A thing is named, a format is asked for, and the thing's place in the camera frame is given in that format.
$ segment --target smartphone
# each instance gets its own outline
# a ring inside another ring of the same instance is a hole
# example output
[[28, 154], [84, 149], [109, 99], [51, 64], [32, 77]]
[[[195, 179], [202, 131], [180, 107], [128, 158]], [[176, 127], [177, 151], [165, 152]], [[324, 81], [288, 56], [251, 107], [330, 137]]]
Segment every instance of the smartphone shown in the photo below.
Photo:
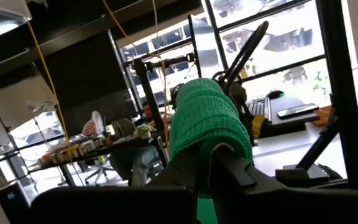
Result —
[[277, 112], [277, 115], [281, 119], [291, 118], [295, 116], [300, 116], [303, 114], [308, 114], [314, 110], [317, 110], [319, 107], [314, 103], [309, 103], [307, 105], [296, 106], [294, 108], [289, 108]]

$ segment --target desk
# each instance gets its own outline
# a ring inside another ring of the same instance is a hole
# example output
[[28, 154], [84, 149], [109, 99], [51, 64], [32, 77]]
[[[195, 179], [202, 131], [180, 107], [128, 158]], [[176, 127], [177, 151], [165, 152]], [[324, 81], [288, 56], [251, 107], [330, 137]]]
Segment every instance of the desk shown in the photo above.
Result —
[[[256, 168], [269, 176], [274, 176], [276, 169], [297, 164], [316, 141], [322, 129], [323, 127], [306, 123], [304, 131], [259, 139], [259, 145], [254, 147]], [[339, 135], [333, 139], [316, 162], [329, 166], [343, 178], [347, 177]]]
[[[98, 156], [107, 155], [116, 150], [126, 150], [128, 147], [142, 147], [142, 146], [147, 146], [149, 144], [157, 148], [158, 154], [160, 155], [160, 159], [163, 161], [164, 157], [161, 157], [162, 156], [161, 153], [163, 153], [163, 149], [160, 147], [160, 144], [158, 143], [158, 139], [150, 138], [150, 139], [129, 139], [124, 142], [120, 142], [118, 144], [111, 144], [109, 146], [104, 146], [100, 149], [95, 149], [91, 152], [88, 152], [85, 156], [73, 158], [72, 162], [84, 161]], [[67, 169], [67, 164], [69, 163], [71, 162], [68, 161], [58, 162], [58, 163], [53, 163], [52, 161], [44, 162], [42, 165], [30, 170], [29, 174], [44, 169], [59, 167], [62, 170], [63, 176], [65, 177], [67, 184], [69, 186], [75, 186], [73, 177], [71, 176], [70, 172]]]

